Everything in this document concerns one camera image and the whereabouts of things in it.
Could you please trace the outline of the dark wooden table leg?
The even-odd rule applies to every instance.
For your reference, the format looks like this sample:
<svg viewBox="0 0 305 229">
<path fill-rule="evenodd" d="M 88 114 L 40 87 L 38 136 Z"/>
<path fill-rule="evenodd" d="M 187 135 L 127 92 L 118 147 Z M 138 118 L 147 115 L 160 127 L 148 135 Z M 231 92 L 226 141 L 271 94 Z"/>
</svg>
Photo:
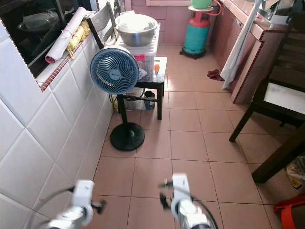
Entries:
<svg viewBox="0 0 305 229">
<path fill-rule="evenodd" d="M 270 157 L 252 173 L 253 181 L 265 183 L 305 151 L 305 125 L 299 127 Z"/>
</svg>

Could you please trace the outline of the red plastic stool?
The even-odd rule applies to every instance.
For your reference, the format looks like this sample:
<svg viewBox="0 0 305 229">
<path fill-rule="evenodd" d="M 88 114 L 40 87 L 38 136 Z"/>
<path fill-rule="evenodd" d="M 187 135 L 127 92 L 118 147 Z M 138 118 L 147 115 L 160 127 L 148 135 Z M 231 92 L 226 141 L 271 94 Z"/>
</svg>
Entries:
<svg viewBox="0 0 305 229">
<path fill-rule="evenodd" d="M 274 206 L 273 211 L 279 212 L 283 229 L 296 229 L 293 209 L 298 207 L 305 207 L 305 195 L 296 196 L 284 201 L 279 201 Z"/>
</svg>

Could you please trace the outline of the dark red rag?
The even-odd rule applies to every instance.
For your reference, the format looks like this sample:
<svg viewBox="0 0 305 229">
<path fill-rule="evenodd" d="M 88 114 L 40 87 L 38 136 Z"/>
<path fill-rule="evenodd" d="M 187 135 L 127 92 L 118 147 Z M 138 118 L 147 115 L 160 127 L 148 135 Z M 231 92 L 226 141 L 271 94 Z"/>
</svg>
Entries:
<svg viewBox="0 0 305 229">
<path fill-rule="evenodd" d="M 214 80 L 221 81 L 221 82 L 224 81 L 224 79 L 220 76 L 220 70 L 218 70 L 218 69 L 208 71 L 207 77 L 209 79 L 214 79 Z"/>
</svg>

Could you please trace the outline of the crumpled plastic bag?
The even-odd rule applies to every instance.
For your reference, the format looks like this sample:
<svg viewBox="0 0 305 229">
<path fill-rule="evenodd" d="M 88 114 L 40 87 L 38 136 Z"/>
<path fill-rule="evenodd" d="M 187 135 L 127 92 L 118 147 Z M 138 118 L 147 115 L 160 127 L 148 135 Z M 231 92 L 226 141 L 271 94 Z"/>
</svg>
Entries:
<svg viewBox="0 0 305 229">
<path fill-rule="evenodd" d="M 298 156 L 285 170 L 292 187 L 299 194 L 305 194 L 305 156 Z"/>
</svg>

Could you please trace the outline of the blue standing fan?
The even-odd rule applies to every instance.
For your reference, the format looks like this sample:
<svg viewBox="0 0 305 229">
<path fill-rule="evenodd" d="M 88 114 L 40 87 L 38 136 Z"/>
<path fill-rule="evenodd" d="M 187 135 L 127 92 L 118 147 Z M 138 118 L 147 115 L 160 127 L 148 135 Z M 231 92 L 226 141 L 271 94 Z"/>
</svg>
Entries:
<svg viewBox="0 0 305 229">
<path fill-rule="evenodd" d="M 91 60 L 90 76 L 98 87 L 116 95 L 116 104 L 122 123 L 111 131 L 111 145 L 120 151 L 139 148 L 145 139 L 143 128 L 128 121 L 124 96 L 133 89 L 139 80 L 139 66 L 128 50 L 120 46 L 102 48 Z"/>
</svg>

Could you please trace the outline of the white plastic storage box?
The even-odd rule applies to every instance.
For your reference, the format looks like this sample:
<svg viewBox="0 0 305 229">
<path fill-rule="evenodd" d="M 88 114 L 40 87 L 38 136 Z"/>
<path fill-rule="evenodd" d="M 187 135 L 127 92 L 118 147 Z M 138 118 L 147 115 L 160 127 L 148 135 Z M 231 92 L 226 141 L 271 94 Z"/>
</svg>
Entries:
<svg viewBox="0 0 305 229">
<path fill-rule="evenodd" d="M 157 54 L 159 35 L 156 33 L 150 44 L 142 47 L 127 46 L 119 37 L 116 44 L 128 50 L 133 55 L 140 68 L 139 82 L 153 82 L 155 78 L 155 57 Z"/>
</svg>

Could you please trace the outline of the pink tiled counter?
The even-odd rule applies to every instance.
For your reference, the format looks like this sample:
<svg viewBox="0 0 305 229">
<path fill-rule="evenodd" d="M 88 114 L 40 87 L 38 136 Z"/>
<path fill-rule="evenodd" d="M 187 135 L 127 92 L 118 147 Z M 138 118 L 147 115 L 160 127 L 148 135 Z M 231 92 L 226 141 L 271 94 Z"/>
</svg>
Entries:
<svg viewBox="0 0 305 229">
<path fill-rule="evenodd" d="M 223 12 L 215 18 L 212 29 L 211 51 L 220 68 L 230 52 L 253 6 L 246 0 L 219 0 Z M 249 104 L 257 85 L 270 69 L 273 54 L 287 29 L 286 25 L 271 24 L 258 16 L 245 41 L 245 50 L 233 82 L 229 85 L 233 104 Z"/>
</svg>

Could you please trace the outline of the teal gas cylinder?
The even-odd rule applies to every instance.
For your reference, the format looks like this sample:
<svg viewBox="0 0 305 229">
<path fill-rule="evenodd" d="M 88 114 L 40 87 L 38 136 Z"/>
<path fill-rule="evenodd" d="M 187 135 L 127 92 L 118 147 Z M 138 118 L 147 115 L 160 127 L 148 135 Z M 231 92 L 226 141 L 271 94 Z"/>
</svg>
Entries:
<svg viewBox="0 0 305 229">
<path fill-rule="evenodd" d="M 211 28 L 208 16 L 210 10 L 195 9 L 192 6 L 189 6 L 188 9 L 192 11 L 193 16 L 187 24 L 184 44 L 179 54 L 199 59 L 206 53 L 205 46 Z"/>
</svg>

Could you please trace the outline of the long white hanging cloth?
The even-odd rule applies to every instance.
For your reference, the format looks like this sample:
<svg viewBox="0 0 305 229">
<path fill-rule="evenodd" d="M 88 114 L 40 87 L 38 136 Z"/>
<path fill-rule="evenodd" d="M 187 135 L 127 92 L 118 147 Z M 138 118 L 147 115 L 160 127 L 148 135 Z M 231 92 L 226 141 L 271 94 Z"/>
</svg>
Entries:
<svg viewBox="0 0 305 229">
<path fill-rule="evenodd" d="M 247 14 L 246 20 L 241 20 L 242 29 L 235 40 L 235 44 L 231 49 L 230 55 L 224 64 L 224 67 L 221 71 L 220 76 L 224 79 L 222 89 L 229 89 L 230 83 L 233 82 L 234 77 L 237 71 L 237 65 L 240 62 L 242 52 L 245 47 L 245 40 L 250 33 L 250 30 L 254 24 L 255 18 L 257 17 L 258 9 L 264 0 L 244 0 L 246 2 L 253 2 L 253 6 L 250 9 L 250 12 Z"/>
</svg>

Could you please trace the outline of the large covered steel bowl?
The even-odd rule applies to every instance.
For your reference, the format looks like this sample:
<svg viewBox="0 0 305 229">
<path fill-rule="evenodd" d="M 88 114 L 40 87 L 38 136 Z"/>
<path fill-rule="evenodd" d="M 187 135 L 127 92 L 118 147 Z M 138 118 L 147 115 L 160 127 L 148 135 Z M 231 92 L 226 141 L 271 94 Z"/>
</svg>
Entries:
<svg viewBox="0 0 305 229">
<path fill-rule="evenodd" d="M 143 47 L 152 43 L 159 22 L 147 15 L 126 13 L 116 18 L 116 30 L 124 44 Z"/>
</svg>

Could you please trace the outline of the yellow bundle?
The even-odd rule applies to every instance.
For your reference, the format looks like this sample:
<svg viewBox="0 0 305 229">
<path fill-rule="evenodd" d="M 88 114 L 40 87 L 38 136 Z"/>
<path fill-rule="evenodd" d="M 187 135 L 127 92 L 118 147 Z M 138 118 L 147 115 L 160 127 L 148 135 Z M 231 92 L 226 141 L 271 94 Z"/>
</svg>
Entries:
<svg viewBox="0 0 305 229">
<path fill-rule="evenodd" d="M 82 21 L 68 42 L 67 50 L 73 52 L 79 43 L 81 43 L 90 33 L 89 24 L 87 21 Z"/>
</svg>

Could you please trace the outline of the rolled white paper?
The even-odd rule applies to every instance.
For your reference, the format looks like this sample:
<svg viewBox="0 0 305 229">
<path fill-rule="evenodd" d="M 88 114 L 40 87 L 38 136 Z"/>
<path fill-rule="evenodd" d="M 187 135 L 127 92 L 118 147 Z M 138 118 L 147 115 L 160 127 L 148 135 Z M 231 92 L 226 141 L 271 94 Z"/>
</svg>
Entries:
<svg viewBox="0 0 305 229">
<path fill-rule="evenodd" d="M 55 40 L 54 44 L 44 57 L 47 63 L 56 63 L 56 61 L 63 56 L 70 39 L 72 39 L 74 33 L 78 30 L 79 24 L 81 24 L 83 18 L 87 17 L 89 14 L 90 11 L 83 7 L 79 7 L 76 10 L 70 21 L 67 23 L 67 26 L 62 29 L 58 39 Z"/>
</svg>

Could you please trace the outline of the dark wooden chair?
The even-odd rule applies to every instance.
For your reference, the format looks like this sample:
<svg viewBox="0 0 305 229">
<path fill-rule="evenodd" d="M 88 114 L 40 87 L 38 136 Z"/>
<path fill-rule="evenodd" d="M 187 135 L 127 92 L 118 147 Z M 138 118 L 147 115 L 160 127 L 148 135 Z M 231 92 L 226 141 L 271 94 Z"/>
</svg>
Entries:
<svg viewBox="0 0 305 229">
<path fill-rule="evenodd" d="M 305 124 L 305 32 L 287 29 L 272 53 L 258 52 L 263 67 L 244 78 L 238 97 L 248 108 L 229 140 L 235 141 L 255 113 L 296 128 Z"/>
</svg>

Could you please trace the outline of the grey folding chair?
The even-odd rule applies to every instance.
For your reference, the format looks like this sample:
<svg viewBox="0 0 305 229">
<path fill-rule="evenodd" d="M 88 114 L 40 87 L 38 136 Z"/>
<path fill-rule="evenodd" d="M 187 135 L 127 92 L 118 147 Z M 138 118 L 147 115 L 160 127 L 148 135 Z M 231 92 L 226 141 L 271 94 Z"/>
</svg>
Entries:
<svg viewBox="0 0 305 229">
<path fill-rule="evenodd" d="M 91 14 L 86 22 L 89 25 L 90 33 L 99 49 L 106 46 L 113 46 L 120 38 L 116 30 L 116 15 L 113 5 L 105 3 L 100 10 Z"/>
</svg>

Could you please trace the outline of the green plastic basin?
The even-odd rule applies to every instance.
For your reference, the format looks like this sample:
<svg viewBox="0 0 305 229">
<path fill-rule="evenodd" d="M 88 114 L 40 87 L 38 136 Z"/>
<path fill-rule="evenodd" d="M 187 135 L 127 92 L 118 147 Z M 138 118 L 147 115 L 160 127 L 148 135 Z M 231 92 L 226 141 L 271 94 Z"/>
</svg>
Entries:
<svg viewBox="0 0 305 229">
<path fill-rule="evenodd" d="M 190 0 L 189 9 L 193 11 L 212 11 L 212 0 Z"/>
</svg>

